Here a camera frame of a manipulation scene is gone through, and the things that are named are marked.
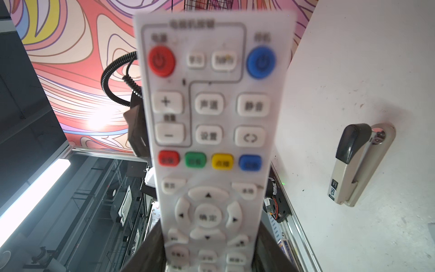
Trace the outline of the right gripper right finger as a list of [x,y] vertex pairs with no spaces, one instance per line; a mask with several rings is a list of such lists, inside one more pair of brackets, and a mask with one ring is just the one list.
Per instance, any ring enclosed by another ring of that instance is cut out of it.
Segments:
[[253,256],[254,272],[298,272],[278,246],[263,220],[260,221]]

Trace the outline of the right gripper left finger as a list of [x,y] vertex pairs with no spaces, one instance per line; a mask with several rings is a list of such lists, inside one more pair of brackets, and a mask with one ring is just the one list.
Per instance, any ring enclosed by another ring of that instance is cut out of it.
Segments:
[[125,264],[122,272],[165,272],[165,255],[161,221],[158,221],[146,236],[134,256]]

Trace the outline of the white remote control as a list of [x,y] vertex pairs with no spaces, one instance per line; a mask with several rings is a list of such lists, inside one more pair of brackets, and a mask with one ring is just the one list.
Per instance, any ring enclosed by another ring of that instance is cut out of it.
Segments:
[[249,272],[294,11],[138,12],[137,57],[171,272]]

